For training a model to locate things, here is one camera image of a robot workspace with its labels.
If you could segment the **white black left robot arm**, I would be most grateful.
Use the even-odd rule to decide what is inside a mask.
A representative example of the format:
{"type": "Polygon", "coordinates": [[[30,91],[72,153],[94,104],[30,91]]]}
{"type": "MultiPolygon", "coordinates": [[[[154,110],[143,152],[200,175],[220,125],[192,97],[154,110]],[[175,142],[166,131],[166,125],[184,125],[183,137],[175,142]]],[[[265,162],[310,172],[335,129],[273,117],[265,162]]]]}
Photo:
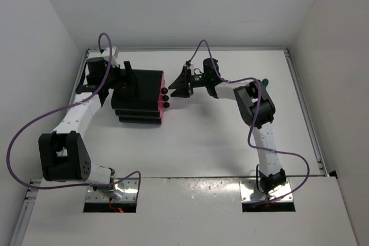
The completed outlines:
{"type": "Polygon", "coordinates": [[[86,60],[76,86],[73,107],[51,133],[39,137],[43,178],[47,181],[88,183],[106,197],[118,199],[123,185],[117,182],[112,168],[92,162],[83,138],[96,112],[103,106],[109,91],[131,88],[133,71],[127,74],[116,63],[116,47],[102,50],[98,57],[86,60]]]}

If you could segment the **pink top drawer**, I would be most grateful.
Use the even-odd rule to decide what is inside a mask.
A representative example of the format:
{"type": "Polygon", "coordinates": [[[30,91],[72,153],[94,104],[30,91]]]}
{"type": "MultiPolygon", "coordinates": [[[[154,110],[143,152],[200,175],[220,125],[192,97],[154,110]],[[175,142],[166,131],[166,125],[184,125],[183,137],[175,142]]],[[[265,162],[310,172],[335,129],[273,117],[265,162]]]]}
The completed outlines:
{"type": "Polygon", "coordinates": [[[167,86],[165,84],[165,77],[164,77],[164,75],[162,76],[162,79],[161,79],[160,93],[162,95],[166,95],[168,93],[168,89],[167,89],[167,86]]]}

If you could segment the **pink bottom drawer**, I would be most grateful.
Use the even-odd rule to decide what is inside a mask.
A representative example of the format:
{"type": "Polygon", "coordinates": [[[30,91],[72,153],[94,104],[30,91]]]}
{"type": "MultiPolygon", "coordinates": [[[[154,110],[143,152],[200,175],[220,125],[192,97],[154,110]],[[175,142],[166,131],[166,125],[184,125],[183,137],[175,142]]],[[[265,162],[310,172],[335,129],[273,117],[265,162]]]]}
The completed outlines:
{"type": "Polygon", "coordinates": [[[160,119],[163,121],[165,111],[170,107],[170,103],[168,101],[163,101],[160,103],[160,119]]]}

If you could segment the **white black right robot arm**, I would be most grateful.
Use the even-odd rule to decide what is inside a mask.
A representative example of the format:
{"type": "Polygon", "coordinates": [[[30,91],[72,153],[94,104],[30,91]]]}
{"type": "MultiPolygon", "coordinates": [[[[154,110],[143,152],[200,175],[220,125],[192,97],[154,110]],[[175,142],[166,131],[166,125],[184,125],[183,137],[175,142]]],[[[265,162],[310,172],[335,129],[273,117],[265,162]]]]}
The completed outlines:
{"type": "Polygon", "coordinates": [[[172,97],[189,98],[195,88],[206,88],[215,99],[233,100],[237,103],[242,120],[249,126],[257,150],[257,188],[265,195],[285,184],[287,178],[276,152],[273,136],[273,121],[276,108],[264,85],[259,81],[227,82],[222,79],[218,60],[203,61],[203,72],[196,74],[187,61],[176,80],[168,87],[172,97]]]}

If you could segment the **pink drawer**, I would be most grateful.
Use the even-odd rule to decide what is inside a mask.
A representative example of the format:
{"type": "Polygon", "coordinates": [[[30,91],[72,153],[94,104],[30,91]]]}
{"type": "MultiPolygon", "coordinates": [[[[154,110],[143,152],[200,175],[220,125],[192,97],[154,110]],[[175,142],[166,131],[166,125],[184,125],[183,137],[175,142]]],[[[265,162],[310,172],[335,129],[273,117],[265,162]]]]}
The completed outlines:
{"type": "Polygon", "coordinates": [[[167,102],[169,100],[169,96],[168,95],[162,95],[161,96],[161,100],[164,101],[164,102],[167,102]]]}
{"type": "Polygon", "coordinates": [[[170,103],[168,101],[163,101],[160,103],[160,119],[163,121],[165,111],[170,107],[170,103]]]}
{"type": "Polygon", "coordinates": [[[162,76],[162,79],[161,79],[160,93],[162,95],[166,95],[168,93],[168,89],[167,89],[167,86],[165,84],[165,77],[164,77],[164,75],[162,76]]]}

